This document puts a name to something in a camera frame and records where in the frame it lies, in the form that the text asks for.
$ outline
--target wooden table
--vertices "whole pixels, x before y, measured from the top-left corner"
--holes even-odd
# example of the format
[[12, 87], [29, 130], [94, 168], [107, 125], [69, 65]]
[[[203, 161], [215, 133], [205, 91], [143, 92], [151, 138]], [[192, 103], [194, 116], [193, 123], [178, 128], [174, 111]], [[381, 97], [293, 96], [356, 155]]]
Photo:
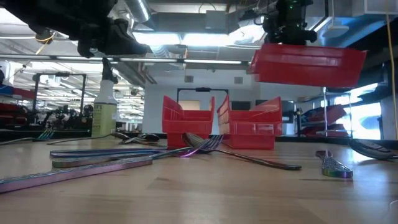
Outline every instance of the wooden table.
[[[0, 178], [50, 170], [50, 150], [116, 142], [0, 146]], [[321, 175], [315, 151], [326, 149], [354, 170], [353, 180]], [[275, 151], [239, 152], [303, 169], [272, 169], [217, 152], [170, 157], [1, 194], [0, 223], [398, 223], [398, 202], [389, 212], [398, 200], [397, 162], [317, 143], [277, 142]]]

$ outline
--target red tray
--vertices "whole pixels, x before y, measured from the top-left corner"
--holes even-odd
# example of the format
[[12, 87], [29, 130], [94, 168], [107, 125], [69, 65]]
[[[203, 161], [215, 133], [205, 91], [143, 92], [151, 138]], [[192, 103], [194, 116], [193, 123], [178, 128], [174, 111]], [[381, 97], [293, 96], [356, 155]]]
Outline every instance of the red tray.
[[213, 127], [215, 99], [211, 98], [211, 108], [205, 110], [183, 110], [171, 98], [164, 96], [162, 129], [167, 133], [168, 147], [185, 147], [182, 141], [183, 133], [193, 133], [203, 139], [208, 139]]
[[366, 52], [355, 49], [264, 44], [251, 69], [257, 82], [353, 87], [365, 58]]
[[280, 97], [264, 102], [251, 111], [234, 111], [229, 96], [217, 111], [223, 142], [236, 149], [273, 149], [275, 135], [282, 134]]

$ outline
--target stacked red bins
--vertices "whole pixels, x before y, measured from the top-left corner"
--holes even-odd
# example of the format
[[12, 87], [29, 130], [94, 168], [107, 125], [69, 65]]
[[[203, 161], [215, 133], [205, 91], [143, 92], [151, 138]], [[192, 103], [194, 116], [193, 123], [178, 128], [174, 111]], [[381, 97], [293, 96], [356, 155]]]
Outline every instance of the stacked red bins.
[[174, 100], [163, 98], [162, 129], [167, 133], [168, 147], [185, 147], [183, 133], [193, 133], [208, 139], [213, 125], [215, 99], [211, 98], [210, 110], [183, 110]]
[[366, 53], [355, 49], [264, 44], [251, 69], [257, 82], [351, 87], [358, 82]]
[[250, 111], [231, 110], [229, 96], [217, 111], [223, 142], [235, 149], [273, 149], [275, 136], [282, 135], [280, 97]]

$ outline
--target spray bottle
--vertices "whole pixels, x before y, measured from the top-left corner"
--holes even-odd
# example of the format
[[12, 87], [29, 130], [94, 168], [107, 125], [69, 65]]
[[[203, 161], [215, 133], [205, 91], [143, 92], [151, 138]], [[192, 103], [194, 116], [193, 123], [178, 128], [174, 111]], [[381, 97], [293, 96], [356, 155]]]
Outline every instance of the spray bottle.
[[102, 58], [103, 71], [99, 94], [94, 100], [92, 137], [111, 134], [116, 129], [118, 102], [113, 96], [113, 84], [117, 78], [113, 76], [111, 63]]

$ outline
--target bottle label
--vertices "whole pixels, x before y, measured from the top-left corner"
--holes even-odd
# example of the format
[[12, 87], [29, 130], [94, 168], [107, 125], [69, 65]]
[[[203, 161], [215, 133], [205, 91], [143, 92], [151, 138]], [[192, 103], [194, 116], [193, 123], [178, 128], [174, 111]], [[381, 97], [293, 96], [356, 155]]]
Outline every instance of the bottle label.
[[111, 134], [116, 129], [116, 104], [94, 103], [93, 137]]

